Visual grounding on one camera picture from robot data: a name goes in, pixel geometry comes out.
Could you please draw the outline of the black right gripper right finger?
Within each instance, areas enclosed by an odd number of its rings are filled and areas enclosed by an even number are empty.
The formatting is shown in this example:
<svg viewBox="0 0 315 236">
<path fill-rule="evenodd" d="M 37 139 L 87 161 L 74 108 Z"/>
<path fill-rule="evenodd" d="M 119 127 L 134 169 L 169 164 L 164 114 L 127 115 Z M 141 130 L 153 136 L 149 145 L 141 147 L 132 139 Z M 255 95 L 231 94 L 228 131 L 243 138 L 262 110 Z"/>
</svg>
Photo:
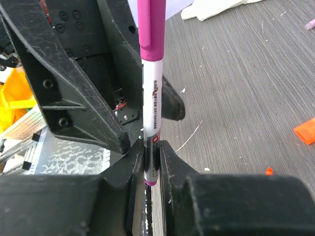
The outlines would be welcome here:
<svg viewBox="0 0 315 236">
<path fill-rule="evenodd" d="M 292 176 L 200 174 L 160 142 L 166 236 L 312 236 L 315 202 Z"/>
</svg>

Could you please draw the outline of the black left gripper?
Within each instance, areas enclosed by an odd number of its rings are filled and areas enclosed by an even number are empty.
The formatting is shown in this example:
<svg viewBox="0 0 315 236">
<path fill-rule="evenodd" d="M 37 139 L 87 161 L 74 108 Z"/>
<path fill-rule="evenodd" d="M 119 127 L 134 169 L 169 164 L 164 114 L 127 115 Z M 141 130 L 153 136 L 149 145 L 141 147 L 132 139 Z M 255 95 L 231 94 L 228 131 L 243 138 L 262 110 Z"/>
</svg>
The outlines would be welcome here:
<svg viewBox="0 0 315 236">
<path fill-rule="evenodd" d="M 135 3 L 138 23 L 126 0 L 1 1 L 1 21 L 56 138 L 125 154 L 121 125 L 140 118 L 135 110 L 152 118 L 157 106 L 158 118 L 185 118 L 162 72 L 166 2 Z"/>
</svg>

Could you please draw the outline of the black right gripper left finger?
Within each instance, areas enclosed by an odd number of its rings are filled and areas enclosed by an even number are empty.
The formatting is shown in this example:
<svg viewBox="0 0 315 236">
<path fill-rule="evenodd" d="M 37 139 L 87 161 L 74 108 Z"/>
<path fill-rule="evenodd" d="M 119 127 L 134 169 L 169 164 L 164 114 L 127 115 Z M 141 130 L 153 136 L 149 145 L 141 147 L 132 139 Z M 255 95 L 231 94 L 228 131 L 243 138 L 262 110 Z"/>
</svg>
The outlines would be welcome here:
<svg viewBox="0 0 315 236">
<path fill-rule="evenodd" d="M 0 178 L 3 236 L 138 236 L 144 199 L 143 142 L 98 175 Z"/>
</svg>

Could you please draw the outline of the purple capped white marker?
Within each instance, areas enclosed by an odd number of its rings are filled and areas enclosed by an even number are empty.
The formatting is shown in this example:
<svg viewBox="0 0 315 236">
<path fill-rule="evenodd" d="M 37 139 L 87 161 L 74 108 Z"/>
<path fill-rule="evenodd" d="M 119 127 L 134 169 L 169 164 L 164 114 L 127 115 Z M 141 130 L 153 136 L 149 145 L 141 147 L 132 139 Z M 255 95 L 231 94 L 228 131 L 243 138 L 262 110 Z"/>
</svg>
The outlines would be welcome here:
<svg viewBox="0 0 315 236">
<path fill-rule="evenodd" d="M 137 10 L 143 77 L 144 178 L 148 186 L 154 186 L 158 180 L 160 167 L 166 1 L 139 0 Z"/>
</svg>

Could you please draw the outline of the orange highlighter cap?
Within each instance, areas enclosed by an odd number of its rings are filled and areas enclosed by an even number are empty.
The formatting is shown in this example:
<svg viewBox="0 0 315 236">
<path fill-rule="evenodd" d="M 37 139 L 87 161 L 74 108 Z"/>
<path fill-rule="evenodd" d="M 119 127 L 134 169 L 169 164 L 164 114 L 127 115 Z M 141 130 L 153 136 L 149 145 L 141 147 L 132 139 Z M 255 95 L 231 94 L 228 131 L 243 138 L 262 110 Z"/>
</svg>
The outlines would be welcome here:
<svg viewBox="0 0 315 236">
<path fill-rule="evenodd" d="M 315 142 L 315 118 L 295 127 L 295 134 L 307 145 Z"/>
</svg>

